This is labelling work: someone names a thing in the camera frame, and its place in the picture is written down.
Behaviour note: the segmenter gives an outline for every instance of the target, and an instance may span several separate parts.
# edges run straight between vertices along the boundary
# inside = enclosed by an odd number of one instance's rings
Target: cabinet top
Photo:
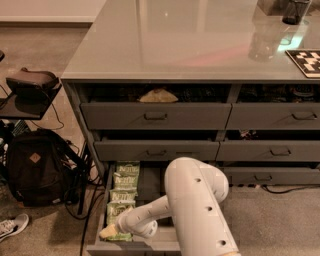
[[[314,83],[285,50],[320,48],[318,7],[287,25],[255,0],[108,0],[62,79]]]

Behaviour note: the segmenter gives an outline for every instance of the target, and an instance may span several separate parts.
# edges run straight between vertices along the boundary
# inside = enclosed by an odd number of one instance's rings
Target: open drawer
[[[219,143],[193,140],[103,140],[94,142],[100,161],[168,161],[186,156],[214,160]]]
[[[167,165],[167,162],[140,163],[136,206],[144,205],[164,195],[163,179]],[[92,256],[180,256],[180,247],[171,218],[159,220],[157,233],[150,239],[133,236],[132,242],[106,242],[99,238],[99,232],[106,226],[106,209],[114,168],[114,165],[110,168],[95,244],[87,246],[89,254]]]
[[[82,103],[90,130],[224,129],[231,105],[219,103]]]

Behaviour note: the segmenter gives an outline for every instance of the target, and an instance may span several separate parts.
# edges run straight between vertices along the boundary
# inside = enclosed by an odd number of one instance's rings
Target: drawer handle
[[[150,152],[149,150],[147,150],[147,155],[148,156],[164,156],[165,154],[167,154],[166,150],[162,150],[160,152]]]
[[[296,114],[292,114],[292,117],[295,119],[295,120],[299,120],[299,121],[304,121],[304,120],[316,120],[318,118],[318,116],[314,113],[312,113],[310,116],[307,116],[307,117],[299,117],[297,116]]]
[[[143,118],[147,121],[167,120],[168,115],[166,113],[145,113]]]
[[[287,149],[287,152],[284,152],[284,153],[275,153],[272,151],[272,149],[270,149],[270,153],[273,156],[290,156],[291,155],[291,151],[289,149]]]
[[[256,181],[272,181],[272,176],[271,175],[269,175],[269,177],[267,177],[267,178],[258,178],[257,177],[257,175],[254,175],[254,179],[256,180]]]

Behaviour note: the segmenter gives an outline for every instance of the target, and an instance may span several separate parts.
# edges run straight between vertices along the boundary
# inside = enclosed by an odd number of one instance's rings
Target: backpack
[[[58,134],[38,129],[13,138],[6,168],[12,195],[23,206],[33,207],[76,203],[76,177],[86,165]]]

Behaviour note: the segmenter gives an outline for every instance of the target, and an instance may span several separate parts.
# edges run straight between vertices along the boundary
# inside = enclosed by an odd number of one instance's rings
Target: drawer
[[[187,140],[103,140],[94,142],[100,161],[168,161],[188,156],[214,160],[219,143]]]
[[[318,103],[238,103],[227,129],[320,129]]]
[[[144,205],[163,195],[164,172],[167,162],[141,162],[136,206]],[[99,219],[95,243],[87,246],[92,256],[181,256],[180,246],[171,218],[158,220],[158,230],[154,237],[144,239],[133,236],[132,242],[105,242],[99,238],[99,232],[106,226],[106,209],[109,201],[109,190],[112,188],[112,173],[114,164],[110,167],[109,178],[102,210]]]
[[[232,185],[306,185],[320,184],[320,172],[310,168],[223,167]]]
[[[224,129],[231,109],[219,103],[108,103],[81,104],[91,130]]]
[[[224,141],[217,161],[319,162],[320,141]]]

